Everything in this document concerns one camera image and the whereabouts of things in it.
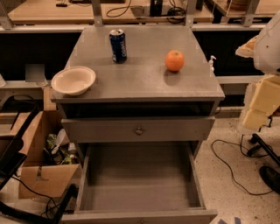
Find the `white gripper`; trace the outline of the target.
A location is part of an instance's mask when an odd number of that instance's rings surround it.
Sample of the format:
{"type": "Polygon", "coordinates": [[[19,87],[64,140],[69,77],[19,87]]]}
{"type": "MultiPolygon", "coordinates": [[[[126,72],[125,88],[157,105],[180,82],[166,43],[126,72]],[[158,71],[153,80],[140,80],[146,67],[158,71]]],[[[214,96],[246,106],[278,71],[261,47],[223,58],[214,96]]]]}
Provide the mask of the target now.
{"type": "Polygon", "coordinates": [[[249,130],[259,130],[280,107],[280,77],[265,75],[256,83],[250,108],[241,125],[249,130]]]}

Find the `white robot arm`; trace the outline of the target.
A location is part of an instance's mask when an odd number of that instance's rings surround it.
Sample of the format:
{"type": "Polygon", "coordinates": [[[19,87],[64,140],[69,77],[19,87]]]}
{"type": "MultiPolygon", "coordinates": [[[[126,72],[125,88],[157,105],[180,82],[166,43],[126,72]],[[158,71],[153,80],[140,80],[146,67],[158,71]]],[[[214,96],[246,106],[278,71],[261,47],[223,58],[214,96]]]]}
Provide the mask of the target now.
{"type": "Polygon", "coordinates": [[[252,58],[254,67],[264,73],[257,83],[248,85],[245,93],[238,130],[249,134],[258,131],[280,107],[280,11],[235,54],[252,58]]]}

